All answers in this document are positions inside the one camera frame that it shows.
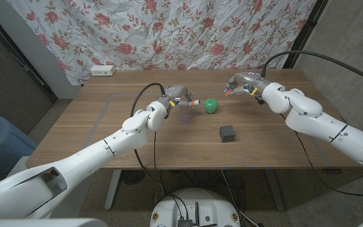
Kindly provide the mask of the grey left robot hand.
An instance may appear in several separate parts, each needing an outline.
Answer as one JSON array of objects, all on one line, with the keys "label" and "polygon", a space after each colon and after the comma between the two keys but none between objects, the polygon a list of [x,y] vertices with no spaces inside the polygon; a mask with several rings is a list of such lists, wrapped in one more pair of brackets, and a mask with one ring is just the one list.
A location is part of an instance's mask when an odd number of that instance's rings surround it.
[{"label": "grey left robot hand", "polygon": [[193,95],[185,85],[171,85],[158,99],[168,110],[173,107],[190,108],[194,106]]}]

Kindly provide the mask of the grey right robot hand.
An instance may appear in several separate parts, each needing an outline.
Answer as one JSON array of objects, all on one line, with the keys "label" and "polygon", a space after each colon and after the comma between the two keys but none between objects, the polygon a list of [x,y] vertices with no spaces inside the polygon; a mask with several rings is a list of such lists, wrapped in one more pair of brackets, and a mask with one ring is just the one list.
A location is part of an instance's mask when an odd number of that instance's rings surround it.
[{"label": "grey right robot hand", "polygon": [[268,80],[261,77],[261,74],[254,72],[236,73],[226,83],[224,90],[225,96],[244,95],[261,95],[264,89],[270,84]]}]

